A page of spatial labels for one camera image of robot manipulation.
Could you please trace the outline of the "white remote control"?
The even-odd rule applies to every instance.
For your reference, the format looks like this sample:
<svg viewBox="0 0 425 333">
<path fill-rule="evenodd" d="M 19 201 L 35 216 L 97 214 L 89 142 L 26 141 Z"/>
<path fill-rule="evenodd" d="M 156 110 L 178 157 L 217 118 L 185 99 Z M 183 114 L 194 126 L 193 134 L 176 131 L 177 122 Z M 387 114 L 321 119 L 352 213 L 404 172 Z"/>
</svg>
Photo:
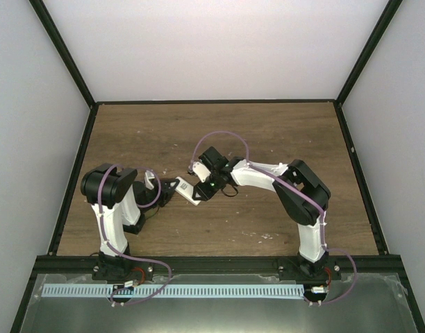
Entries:
<svg viewBox="0 0 425 333">
<path fill-rule="evenodd" d="M 194 193 L 194 187 L 182 177 L 176 177 L 176 180 L 178 181 L 178 183 L 176 185 L 175 191 L 194 206 L 199 205 L 201 201 L 195 200 L 192 197 Z"/>
</svg>

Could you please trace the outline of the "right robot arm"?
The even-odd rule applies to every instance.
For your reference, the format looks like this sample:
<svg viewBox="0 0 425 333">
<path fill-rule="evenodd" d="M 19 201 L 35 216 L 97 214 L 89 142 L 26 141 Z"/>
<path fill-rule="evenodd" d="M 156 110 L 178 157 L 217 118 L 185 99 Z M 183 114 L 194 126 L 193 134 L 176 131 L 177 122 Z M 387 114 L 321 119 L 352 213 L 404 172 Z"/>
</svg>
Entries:
<svg viewBox="0 0 425 333">
<path fill-rule="evenodd" d="M 194 200 L 210 200 L 228 185 L 276 193 L 287 215 L 298 225 L 300 274 L 313 280 L 323 272 L 328 258 L 324 228 L 331 192 L 304 161 L 263 164 L 243 157 L 229 160 L 211 146 L 191 162 L 188 172 L 199 179 L 192 193 Z"/>
</svg>

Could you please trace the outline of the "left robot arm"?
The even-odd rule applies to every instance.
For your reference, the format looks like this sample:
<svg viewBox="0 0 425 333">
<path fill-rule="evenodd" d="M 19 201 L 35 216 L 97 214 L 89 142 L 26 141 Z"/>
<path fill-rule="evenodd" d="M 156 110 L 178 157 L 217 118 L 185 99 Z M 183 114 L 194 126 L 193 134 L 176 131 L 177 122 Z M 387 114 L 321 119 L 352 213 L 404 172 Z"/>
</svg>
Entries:
<svg viewBox="0 0 425 333">
<path fill-rule="evenodd" d="M 126 258 L 131 254 L 126 234 L 138 234 L 147 221 L 145 213 L 168 204 L 180 183 L 175 178 L 161 180 L 150 170 L 143 180 L 137 176 L 137 169 L 104 163 L 82 178 L 81 193 L 96 215 L 100 235 L 95 278 L 125 280 L 136 266 L 144 268 Z"/>
</svg>

